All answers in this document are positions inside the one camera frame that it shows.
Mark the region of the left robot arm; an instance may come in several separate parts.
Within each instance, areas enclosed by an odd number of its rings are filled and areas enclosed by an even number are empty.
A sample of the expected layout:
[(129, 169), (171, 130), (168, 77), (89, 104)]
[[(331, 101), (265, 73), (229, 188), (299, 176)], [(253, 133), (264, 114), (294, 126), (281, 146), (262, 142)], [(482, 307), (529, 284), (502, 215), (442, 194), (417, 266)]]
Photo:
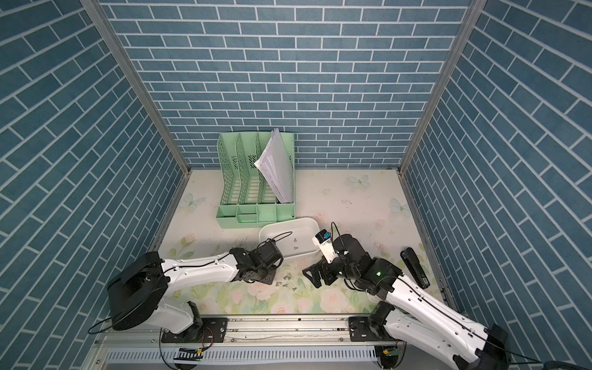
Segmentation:
[(202, 326), (199, 309), (194, 302), (175, 301), (175, 292), (212, 283), (271, 285), (283, 262), (274, 240), (250, 251), (231, 248), (222, 255), (189, 260), (162, 258), (156, 251), (146, 253), (108, 282), (109, 317), (88, 333), (125, 331), (146, 324), (194, 337)]

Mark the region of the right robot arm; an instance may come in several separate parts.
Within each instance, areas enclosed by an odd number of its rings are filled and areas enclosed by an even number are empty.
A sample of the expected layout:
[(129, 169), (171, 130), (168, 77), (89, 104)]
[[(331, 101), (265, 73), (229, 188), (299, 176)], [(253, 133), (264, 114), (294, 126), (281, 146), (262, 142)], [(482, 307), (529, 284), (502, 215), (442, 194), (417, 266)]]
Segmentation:
[(368, 254), (322, 258), (303, 275), (316, 288), (347, 278), (379, 303), (368, 317), (379, 337), (403, 340), (454, 369), (507, 369), (508, 334), (454, 311), (420, 288), (391, 262)]

